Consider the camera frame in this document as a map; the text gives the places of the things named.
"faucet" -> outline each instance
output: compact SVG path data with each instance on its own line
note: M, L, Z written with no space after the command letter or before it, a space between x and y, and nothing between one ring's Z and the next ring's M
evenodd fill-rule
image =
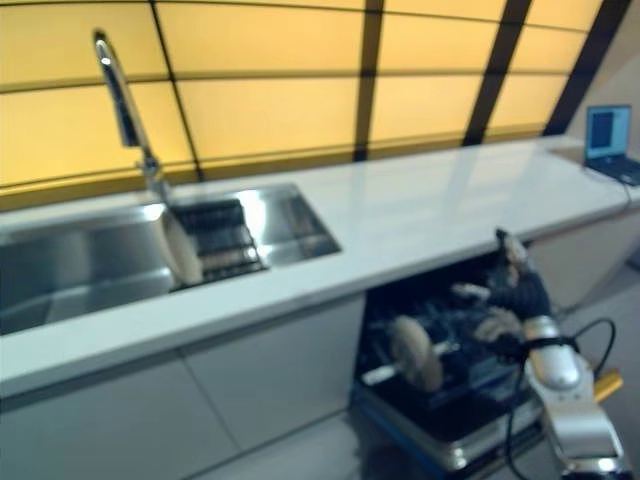
M138 109L133 101L116 52L109 42L107 34L102 30L93 32L93 42L115 107L122 144L126 147L140 147L142 149L142 161L136 163L136 167L144 175L147 189L168 205L169 183L162 171L162 165L151 151L149 139L140 121Z

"kitchen counter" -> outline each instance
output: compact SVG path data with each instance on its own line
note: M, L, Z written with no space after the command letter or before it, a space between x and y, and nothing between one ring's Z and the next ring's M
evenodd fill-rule
M554 151L568 137L457 148L177 187L177 197L295 183L342 252L88 314L0 339L0 395L12 396L287 314L640 205ZM0 214L45 221L148 201L128 193Z

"gray floor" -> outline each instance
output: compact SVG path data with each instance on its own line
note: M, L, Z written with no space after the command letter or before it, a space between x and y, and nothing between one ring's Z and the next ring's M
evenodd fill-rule
M600 316L615 320L618 338L608 367L621 370L625 385L604 402L634 465L640 466L640 272L623 268L589 305L565 321L567 333ZM598 358L604 348L602 331L581 339L583 352ZM520 470L532 480L558 478L544 443L518 458ZM199 480L431 480L380 429L356 412L319 422L271 446L218 468ZM501 469L490 480L512 480Z

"laptop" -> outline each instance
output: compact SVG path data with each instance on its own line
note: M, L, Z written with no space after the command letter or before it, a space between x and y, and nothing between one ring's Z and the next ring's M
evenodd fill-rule
M626 156L631 106L587 108L584 164L633 187L640 185L640 162Z

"kitchen sink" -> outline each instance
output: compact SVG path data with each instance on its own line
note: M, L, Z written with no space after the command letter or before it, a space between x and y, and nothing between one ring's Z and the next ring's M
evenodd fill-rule
M294 185L2 229L0 333L338 251Z

